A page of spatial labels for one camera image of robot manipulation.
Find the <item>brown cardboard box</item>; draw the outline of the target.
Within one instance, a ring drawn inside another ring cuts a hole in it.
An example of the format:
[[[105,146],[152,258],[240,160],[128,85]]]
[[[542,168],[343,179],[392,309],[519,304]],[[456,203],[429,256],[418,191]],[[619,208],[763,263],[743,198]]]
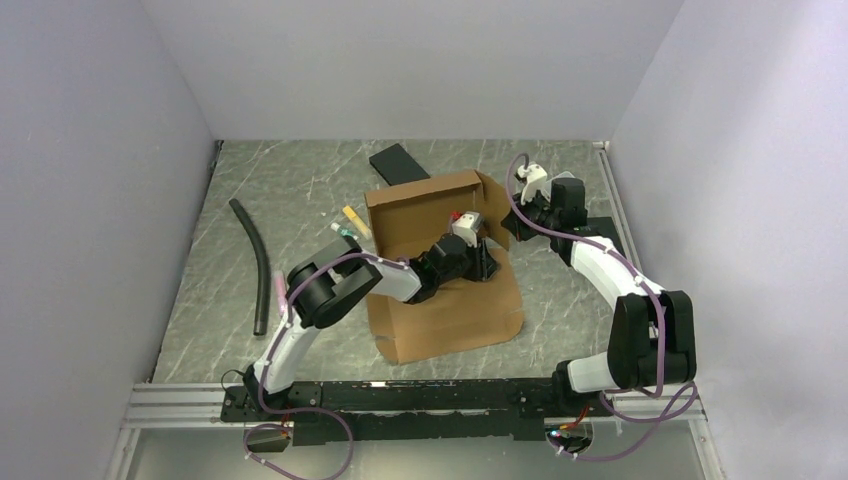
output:
[[[380,353],[393,364],[512,340],[524,324],[522,298],[501,222],[507,194],[477,171],[372,190],[365,195],[379,256],[407,260],[421,288],[408,300],[397,270],[366,298]]]

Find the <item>yellow marker pen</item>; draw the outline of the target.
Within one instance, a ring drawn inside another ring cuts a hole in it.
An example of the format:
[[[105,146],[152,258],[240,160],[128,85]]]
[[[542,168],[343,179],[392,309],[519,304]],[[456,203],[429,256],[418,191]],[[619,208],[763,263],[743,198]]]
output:
[[[365,239],[372,238],[370,227],[350,205],[343,207],[342,213]]]

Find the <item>green white glue stick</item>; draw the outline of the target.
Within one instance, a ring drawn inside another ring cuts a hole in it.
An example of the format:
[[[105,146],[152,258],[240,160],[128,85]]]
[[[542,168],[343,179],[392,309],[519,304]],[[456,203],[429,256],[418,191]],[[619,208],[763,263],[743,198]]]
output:
[[[355,241],[359,240],[359,237],[352,230],[340,225],[337,222],[332,222],[330,224],[330,228],[331,228],[332,231],[334,231],[335,233],[337,233],[340,236],[349,237],[349,238],[352,238]]]

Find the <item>pink pen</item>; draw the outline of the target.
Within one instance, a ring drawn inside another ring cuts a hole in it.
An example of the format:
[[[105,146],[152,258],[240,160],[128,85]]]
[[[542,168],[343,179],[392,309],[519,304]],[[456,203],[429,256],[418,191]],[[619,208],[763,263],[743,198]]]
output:
[[[287,316],[288,301],[287,301],[287,286],[284,275],[281,271],[274,271],[272,280],[276,293],[277,311],[280,318]]]

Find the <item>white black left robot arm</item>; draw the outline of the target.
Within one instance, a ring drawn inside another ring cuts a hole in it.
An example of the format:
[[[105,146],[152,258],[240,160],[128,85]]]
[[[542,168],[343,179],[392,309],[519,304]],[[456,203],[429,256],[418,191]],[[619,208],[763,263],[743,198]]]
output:
[[[279,417],[296,370],[320,331],[342,320],[367,295],[414,305],[453,280],[484,282],[499,270],[482,239],[470,245],[447,233],[418,256],[393,261],[364,250],[350,236],[341,237],[289,272],[282,325],[243,376],[248,407],[264,420]]]

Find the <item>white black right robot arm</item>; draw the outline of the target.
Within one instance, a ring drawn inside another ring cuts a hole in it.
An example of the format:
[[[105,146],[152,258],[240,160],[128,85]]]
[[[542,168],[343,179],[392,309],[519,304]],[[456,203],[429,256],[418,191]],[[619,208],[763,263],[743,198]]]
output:
[[[578,413],[590,393],[658,395],[666,384],[693,380],[697,371],[691,298],[647,279],[578,205],[581,195],[580,180],[558,178],[547,194],[536,192],[528,202],[519,193],[510,195],[510,211],[501,222],[518,241],[547,238],[551,250],[613,310],[606,349],[556,367],[551,401],[564,415]]]

